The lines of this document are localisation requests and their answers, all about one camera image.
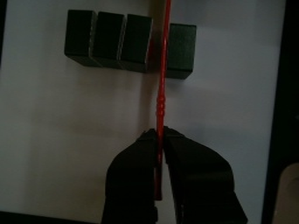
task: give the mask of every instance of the black block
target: black block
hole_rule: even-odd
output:
[[[63,54],[85,67],[101,67],[90,56],[95,22],[94,11],[69,10]]]
[[[119,63],[123,69],[138,73],[146,70],[152,22],[149,17],[126,15]]]
[[[196,25],[170,24],[165,78],[186,79],[192,73]]]
[[[114,13],[97,14],[97,29],[91,56],[102,67],[121,68],[118,64],[125,16]]]

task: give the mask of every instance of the dark green block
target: dark green block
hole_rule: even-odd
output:
[[[170,24],[165,78],[184,80],[192,73],[196,25]]]
[[[91,10],[69,10],[63,54],[85,67],[99,67],[90,57],[97,15]]]
[[[146,70],[152,22],[149,17],[126,15],[119,64],[123,69],[138,73]]]
[[[125,16],[114,13],[97,14],[97,29],[91,56],[102,67],[121,68],[118,65]]]

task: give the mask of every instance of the white surface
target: white surface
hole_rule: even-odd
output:
[[[153,15],[158,0],[9,0],[0,74],[0,211],[99,222],[114,155],[154,126],[157,74],[85,68],[62,54],[66,10]],[[284,0],[172,0],[197,25],[193,73],[166,81],[165,124],[229,161],[260,222]],[[173,223],[168,178],[158,223]]]

